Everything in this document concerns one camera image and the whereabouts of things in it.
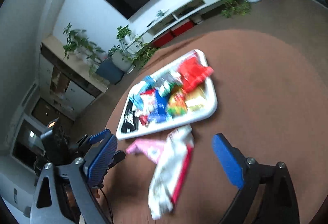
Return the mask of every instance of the blue snack package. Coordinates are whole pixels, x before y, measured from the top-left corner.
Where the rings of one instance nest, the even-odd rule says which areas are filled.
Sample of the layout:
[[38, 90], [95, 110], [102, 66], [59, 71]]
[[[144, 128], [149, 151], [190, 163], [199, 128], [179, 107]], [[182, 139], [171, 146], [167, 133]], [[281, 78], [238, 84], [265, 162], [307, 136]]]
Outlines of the blue snack package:
[[155, 121], [156, 123], [161, 123], [172, 119], [172, 117], [168, 115], [165, 111], [168, 98], [161, 97], [159, 95], [158, 90], [155, 90], [155, 98], [156, 98], [156, 108], [148, 115], [147, 120], [149, 122]]
[[143, 101], [140, 97], [140, 93], [144, 93], [146, 90], [151, 89], [156, 81], [151, 76], [146, 76], [143, 81], [145, 82], [144, 85], [142, 85], [140, 91], [136, 95], [132, 95], [129, 97], [131, 102], [139, 109], [143, 110]]

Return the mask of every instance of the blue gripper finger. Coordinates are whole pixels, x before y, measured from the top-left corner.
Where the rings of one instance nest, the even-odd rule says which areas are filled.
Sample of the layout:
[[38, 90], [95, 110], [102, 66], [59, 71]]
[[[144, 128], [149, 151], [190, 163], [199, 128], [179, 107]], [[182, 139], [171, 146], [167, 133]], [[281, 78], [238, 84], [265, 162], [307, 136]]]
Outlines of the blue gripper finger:
[[88, 185], [90, 187], [97, 186], [101, 183], [104, 174], [107, 171], [108, 165], [112, 162], [113, 156], [117, 149], [117, 138], [116, 136], [106, 134], [106, 136], [111, 136], [106, 142], [103, 148], [99, 151], [92, 164], [88, 168]]
[[212, 148], [231, 184], [241, 189], [244, 186], [243, 171], [231, 152], [232, 146], [222, 134], [217, 134], [213, 137]]

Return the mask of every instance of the cable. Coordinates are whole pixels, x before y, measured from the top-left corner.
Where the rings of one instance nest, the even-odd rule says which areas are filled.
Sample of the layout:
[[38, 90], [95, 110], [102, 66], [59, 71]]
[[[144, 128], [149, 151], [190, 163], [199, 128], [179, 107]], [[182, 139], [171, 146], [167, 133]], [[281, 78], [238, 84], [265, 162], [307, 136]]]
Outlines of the cable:
[[108, 211], [109, 211], [109, 217], [110, 217], [110, 220], [111, 220], [112, 223], [114, 224], [114, 218], [113, 218], [112, 207], [110, 206], [110, 203], [109, 203], [109, 201], [108, 201], [108, 199], [107, 199], [107, 196], [105, 195], [104, 191], [103, 191], [101, 188], [99, 188], [99, 189], [101, 190], [101, 192], [102, 192], [103, 195], [104, 195], [104, 198], [105, 198], [106, 203], [107, 203]]

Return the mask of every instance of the pink package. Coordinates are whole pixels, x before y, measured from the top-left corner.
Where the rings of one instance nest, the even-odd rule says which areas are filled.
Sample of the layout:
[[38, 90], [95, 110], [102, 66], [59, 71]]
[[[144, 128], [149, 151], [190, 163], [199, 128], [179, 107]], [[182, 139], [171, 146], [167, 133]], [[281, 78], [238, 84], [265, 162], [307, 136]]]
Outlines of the pink package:
[[143, 153], [155, 164], [159, 161], [159, 158], [164, 151], [164, 145], [166, 141], [153, 140], [153, 139], [136, 139], [125, 152], [127, 154]]

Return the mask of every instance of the brown table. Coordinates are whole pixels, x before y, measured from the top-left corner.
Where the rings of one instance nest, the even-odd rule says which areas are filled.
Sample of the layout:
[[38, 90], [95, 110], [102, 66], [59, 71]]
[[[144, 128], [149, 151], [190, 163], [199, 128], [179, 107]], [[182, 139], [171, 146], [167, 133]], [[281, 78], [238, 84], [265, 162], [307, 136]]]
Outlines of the brown table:
[[[292, 46], [254, 31], [209, 33], [159, 50], [132, 84], [192, 49], [214, 69], [218, 109], [192, 124], [195, 150], [177, 208], [157, 223], [218, 223], [237, 189], [211, 147], [222, 132], [245, 156], [259, 163], [287, 164], [301, 223], [309, 223], [328, 194], [327, 90], [314, 68]], [[116, 132], [127, 90], [108, 123]], [[167, 131], [146, 136], [165, 139]], [[120, 141], [125, 149], [133, 140]], [[127, 156], [104, 180], [115, 223], [152, 222], [148, 187], [155, 165], [145, 156]]]

